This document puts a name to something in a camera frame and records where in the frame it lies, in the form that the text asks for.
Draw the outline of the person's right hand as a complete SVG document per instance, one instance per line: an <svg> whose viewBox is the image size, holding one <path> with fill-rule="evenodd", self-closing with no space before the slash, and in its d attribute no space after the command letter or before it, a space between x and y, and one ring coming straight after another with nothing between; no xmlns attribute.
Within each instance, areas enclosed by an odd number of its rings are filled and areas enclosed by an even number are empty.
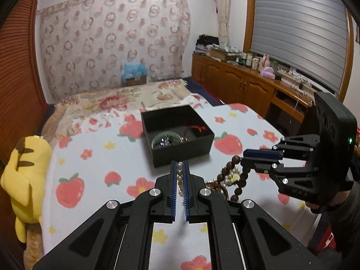
<svg viewBox="0 0 360 270"><path fill-rule="evenodd" d="M349 197L351 190L348 191L340 191L336 194L336 196L326 205L317 205L312 204L310 202L305 202L306 206L310 208L312 211L322 210L322 208L327 208L328 206L335 206L344 203Z"/></svg>

